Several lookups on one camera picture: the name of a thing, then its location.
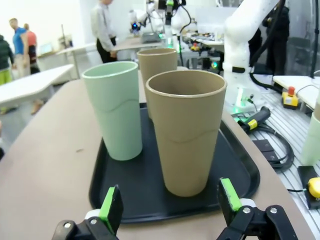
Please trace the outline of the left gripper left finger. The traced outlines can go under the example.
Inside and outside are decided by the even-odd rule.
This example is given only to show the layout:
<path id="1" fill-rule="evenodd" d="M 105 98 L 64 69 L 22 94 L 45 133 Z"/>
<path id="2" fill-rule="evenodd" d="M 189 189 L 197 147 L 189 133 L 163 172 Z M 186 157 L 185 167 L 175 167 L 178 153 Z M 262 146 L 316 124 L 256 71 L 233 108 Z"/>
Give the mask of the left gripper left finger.
<path id="1" fill-rule="evenodd" d="M 62 220 L 56 226 L 53 240 L 117 240 L 124 205 L 117 185 L 108 189 L 97 216 L 84 219 L 81 223 Z"/>

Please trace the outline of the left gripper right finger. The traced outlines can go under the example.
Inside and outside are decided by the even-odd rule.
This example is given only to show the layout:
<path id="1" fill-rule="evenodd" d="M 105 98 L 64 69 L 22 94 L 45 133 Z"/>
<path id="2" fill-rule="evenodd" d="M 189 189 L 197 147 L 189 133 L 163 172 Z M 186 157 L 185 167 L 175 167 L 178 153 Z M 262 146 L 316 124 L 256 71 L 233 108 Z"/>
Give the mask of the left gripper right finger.
<path id="1" fill-rule="evenodd" d="M 257 237 L 259 240 L 298 239 L 282 206 L 271 205 L 260 210 L 255 205 L 243 204 L 230 179 L 219 180 L 217 197 L 226 222 L 219 240 L 244 240 L 246 237 Z"/>

